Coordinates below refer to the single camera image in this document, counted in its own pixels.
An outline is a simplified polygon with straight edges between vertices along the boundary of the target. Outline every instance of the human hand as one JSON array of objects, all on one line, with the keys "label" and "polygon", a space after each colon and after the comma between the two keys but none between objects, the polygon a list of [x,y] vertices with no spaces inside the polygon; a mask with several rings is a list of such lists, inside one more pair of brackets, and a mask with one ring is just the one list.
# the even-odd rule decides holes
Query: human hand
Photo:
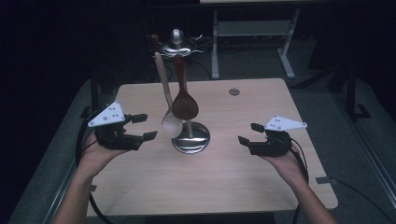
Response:
[{"label": "human hand", "polygon": [[[300,154],[300,151],[295,145],[292,145],[291,149]],[[300,170],[299,163],[290,151],[288,151],[286,155],[280,157],[260,156],[260,158],[269,161],[275,167],[280,177],[282,177],[289,186],[294,187],[295,185],[306,183],[303,173]]]},{"label": "human hand", "polygon": [[110,150],[96,142],[94,133],[90,134],[86,142],[87,149],[82,153],[78,164],[78,171],[87,177],[98,175],[114,158],[127,152],[127,150]]}]

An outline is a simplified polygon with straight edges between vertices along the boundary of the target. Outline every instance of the round metal base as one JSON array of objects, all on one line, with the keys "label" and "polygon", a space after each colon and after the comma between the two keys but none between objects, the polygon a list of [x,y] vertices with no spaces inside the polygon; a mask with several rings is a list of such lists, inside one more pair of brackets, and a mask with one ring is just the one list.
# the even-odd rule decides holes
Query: round metal base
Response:
[{"label": "round metal base", "polygon": [[209,144],[210,132],[204,125],[192,122],[191,129],[192,137],[190,137],[187,125],[184,123],[181,134],[172,139],[172,144],[180,152],[188,154],[197,153]]}]

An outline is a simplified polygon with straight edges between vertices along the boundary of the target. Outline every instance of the gray floor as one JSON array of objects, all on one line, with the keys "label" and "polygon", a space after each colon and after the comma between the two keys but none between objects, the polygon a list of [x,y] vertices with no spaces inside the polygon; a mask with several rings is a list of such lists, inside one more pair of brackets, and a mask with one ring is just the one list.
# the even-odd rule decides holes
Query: gray floor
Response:
[{"label": "gray floor", "polygon": [[[257,48],[241,48],[239,52],[224,52],[219,56],[220,79],[281,77],[288,85],[294,85],[312,77],[318,71],[309,71],[307,66],[315,41],[293,41],[289,59],[296,74],[288,80],[277,57],[277,42],[263,40]],[[209,80],[211,71],[210,53],[193,54],[187,64],[187,80]],[[303,90],[290,90],[301,117],[308,123],[308,133],[318,152],[326,173],[344,181],[373,200],[396,222],[396,208],[391,203],[381,184],[374,166],[365,152],[357,129],[361,130],[378,158],[383,162],[393,181],[396,181],[396,124],[375,99],[371,88],[358,80],[357,104],[365,105],[371,119],[351,122],[346,115],[345,91],[331,93],[326,85],[330,77]],[[108,101],[114,96],[104,96]],[[73,160],[76,135],[81,120],[78,118],[85,105],[90,104],[89,83],[84,85],[64,123],[49,146],[34,178],[25,191],[9,223],[43,223],[49,221],[53,199],[58,194],[64,176]],[[370,203],[342,184],[333,186],[339,205],[332,213],[340,223],[389,223]],[[276,223],[291,223],[293,211],[275,213]],[[115,223],[145,223],[144,217],[111,217]],[[253,219],[244,223],[256,223]],[[102,223],[90,217],[89,223]],[[298,223],[306,223],[301,216]]]}]

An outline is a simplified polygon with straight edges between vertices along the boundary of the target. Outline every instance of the wooden spoon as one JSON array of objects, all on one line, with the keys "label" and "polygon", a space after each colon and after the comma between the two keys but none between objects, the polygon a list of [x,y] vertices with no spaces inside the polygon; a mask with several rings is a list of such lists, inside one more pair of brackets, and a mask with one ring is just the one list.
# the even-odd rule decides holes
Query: wooden spoon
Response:
[{"label": "wooden spoon", "polygon": [[187,93],[186,87],[184,86],[184,59],[181,55],[178,54],[174,57],[174,65],[179,91],[172,104],[172,112],[178,119],[194,119],[198,115],[199,108],[196,101]]},{"label": "wooden spoon", "polygon": [[163,65],[163,58],[159,52],[155,52],[155,63],[157,65],[158,74],[160,75],[161,82],[163,83],[163,91],[165,99],[168,103],[168,110],[163,116],[163,128],[166,130],[171,138],[176,138],[180,135],[183,129],[181,119],[177,119],[172,113],[172,96],[168,86],[168,79],[165,73],[165,66]]}]

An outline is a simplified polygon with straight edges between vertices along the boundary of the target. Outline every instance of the vr controller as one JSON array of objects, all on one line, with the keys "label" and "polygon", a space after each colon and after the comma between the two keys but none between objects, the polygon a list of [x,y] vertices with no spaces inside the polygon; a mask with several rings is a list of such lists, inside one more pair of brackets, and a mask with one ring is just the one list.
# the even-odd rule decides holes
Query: vr controller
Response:
[{"label": "vr controller", "polygon": [[250,142],[248,139],[238,136],[239,143],[248,147],[251,155],[264,157],[280,157],[291,149],[290,135],[286,130],[306,128],[307,124],[282,117],[273,117],[265,126],[251,123],[253,131],[267,135],[265,142]]},{"label": "vr controller", "polygon": [[143,136],[124,134],[123,126],[129,122],[144,122],[146,114],[125,115],[118,101],[109,105],[88,126],[95,128],[96,139],[100,146],[108,149],[138,150],[147,141],[153,140],[157,131],[144,133]]}]

